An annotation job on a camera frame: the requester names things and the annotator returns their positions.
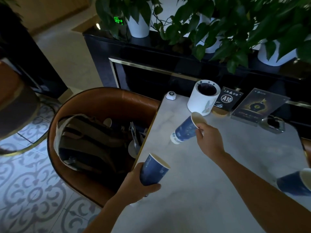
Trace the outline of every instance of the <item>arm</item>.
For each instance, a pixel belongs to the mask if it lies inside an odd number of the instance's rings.
[[[311,212],[239,164],[225,152],[218,129],[199,124],[197,143],[227,175],[249,211],[267,233],[311,232]]]
[[[138,163],[132,172],[129,172],[118,192],[105,204],[99,215],[91,222],[83,233],[110,233],[123,209],[132,203],[141,200],[149,193],[161,188],[160,184],[143,186],[139,180],[140,170],[144,163]]]

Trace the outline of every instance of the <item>patterned tile floor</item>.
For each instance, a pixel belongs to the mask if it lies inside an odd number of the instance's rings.
[[[53,118],[47,106],[41,107],[39,115],[48,121]],[[19,133],[35,141],[48,127],[48,122],[37,117]],[[0,141],[4,150],[28,145],[29,141],[18,134]],[[24,154],[0,156],[1,233],[79,233],[99,212],[99,207],[69,188],[55,173],[46,140]]]

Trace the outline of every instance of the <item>marble table top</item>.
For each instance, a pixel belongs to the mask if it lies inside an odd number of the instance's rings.
[[[191,138],[173,144],[170,134],[190,115],[188,97],[163,99],[138,162],[149,152],[171,169],[162,188],[136,206],[127,206],[112,232],[264,232],[222,170],[206,157]],[[226,152],[255,174],[274,184],[276,178],[308,167],[296,129],[273,134],[229,116],[205,116],[219,129]],[[311,198],[293,197],[311,210]]]

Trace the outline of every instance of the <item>hand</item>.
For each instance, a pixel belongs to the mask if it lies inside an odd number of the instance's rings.
[[[200,146],[204,154],[210,159],[214,159],[220,154],[224,154],[224,145],[222,143],[222,137],[217,128],[214,128],[205,123],[199,123],[198,128],[204,131],[204,136],[199,129],[196,129],[197,143]]]
[[[129,172],[115,194],[126,205],[141,200],[146,195],[161,189],[161,184],[144,186],[139,179],[140,170],[144,163],[138,163],[132,172]]]

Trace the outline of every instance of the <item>forearm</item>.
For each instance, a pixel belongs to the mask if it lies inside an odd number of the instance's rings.
[[[267,233],[311,232],[311,212],[239,164],[230,155],[214,156],[254,218]]]
[[[122,198],[113,196],[83,233],[110,233],[126,205]]]

